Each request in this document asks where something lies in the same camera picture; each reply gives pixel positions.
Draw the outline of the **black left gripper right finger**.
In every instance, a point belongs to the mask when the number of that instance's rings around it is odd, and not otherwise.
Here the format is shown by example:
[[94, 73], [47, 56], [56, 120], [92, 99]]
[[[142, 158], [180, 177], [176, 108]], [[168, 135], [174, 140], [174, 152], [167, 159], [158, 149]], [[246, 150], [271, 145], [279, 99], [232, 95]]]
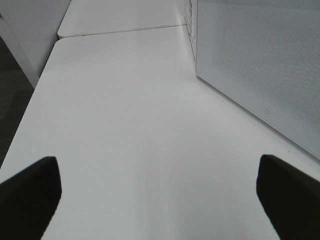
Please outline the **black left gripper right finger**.
[[281, 240], [320, 238], [320, 182], [269, 154], [260, 158], [256, 194]]

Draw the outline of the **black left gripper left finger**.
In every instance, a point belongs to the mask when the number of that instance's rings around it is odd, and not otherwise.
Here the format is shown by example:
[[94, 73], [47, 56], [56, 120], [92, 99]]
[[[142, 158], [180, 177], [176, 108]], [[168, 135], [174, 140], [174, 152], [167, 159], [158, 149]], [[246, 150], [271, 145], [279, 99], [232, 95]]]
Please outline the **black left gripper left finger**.
[[58, 161], [44, 157], [0, 184], [0, 238], [40, 240], [62, 196]]

